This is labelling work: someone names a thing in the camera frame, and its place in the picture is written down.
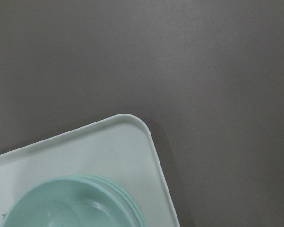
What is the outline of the cream rectangular tray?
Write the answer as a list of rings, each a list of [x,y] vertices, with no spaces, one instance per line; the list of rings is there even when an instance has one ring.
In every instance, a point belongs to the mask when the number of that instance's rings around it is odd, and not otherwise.
[[[28,189],[59,176],[100,175],[124,188],[150,227],[179,220],[147,125],[118,114],[0,155],[0,225]]]

